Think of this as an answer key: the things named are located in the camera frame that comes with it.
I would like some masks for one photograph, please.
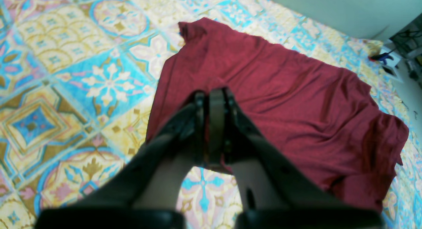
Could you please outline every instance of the red cloth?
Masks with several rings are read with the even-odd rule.
[[[262,134],[321,189],[377,211],[408,128],[382,113],[355,73],[203,18],[161,73],[147,140],[195,90],[228,86]]]

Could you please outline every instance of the maroon sheet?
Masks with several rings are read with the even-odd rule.
[[[203,18],[179,23],[186,45],[168,59],[147,140],[194,90],[228,86],[264,136],[321,189],[377,211],[408,128],[382,113],[355,73]]]

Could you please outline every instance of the decorative tile pattern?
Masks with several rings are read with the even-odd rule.
[[[23,22],[18,29],[50,73],[111,47],[103,32],[73,5]]]
[[[92,129],[54,85],[32,86],[0,106],[0,159],[15,187]]]
[[[152,94],[151,85],[155,84],[117,49],[77,63],[54,77],[100,126]]]
[[[383,202],[389,228],[421,228],[422,149],[406,105],[370,54],[348,37],[270,0],[0,0],[0,224],[32,228],[115,175],[145,140],[167,58],[184,46],[178,22],[208,17],[331,65],[372,86],[409,139]],[[232,228],[234,178],[194,167],[176,205],[188,228]]]
[[[116,175],[126,160],[96,135],[50,165],[22,187],[19,196],[31,214],[83,198]]]
[[[44,71],[15,30],[4,33],[0,38],[0,101],[43,76]]]
[[[4,3],[15,22],[20,22],[69,2],[67,0],[4,0]]]

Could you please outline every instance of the white wall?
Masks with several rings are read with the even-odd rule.
[[[386,40],[422,13],[422,0],[273,0],[356,38]]]

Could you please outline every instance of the patterned tile floor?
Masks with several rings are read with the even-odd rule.
[[[390,80],[368,62],[380,45],[268,0],[0,0],[0,226],[31,228],[113,177],[144,141],[177,22],[209,17],[356,72],[382,111],[412,126]],[[422,228],[422,152],[413,132],[384,201],[391,228]],[[231,228],[232,176],[194,168],[177,209],[191,228]]]

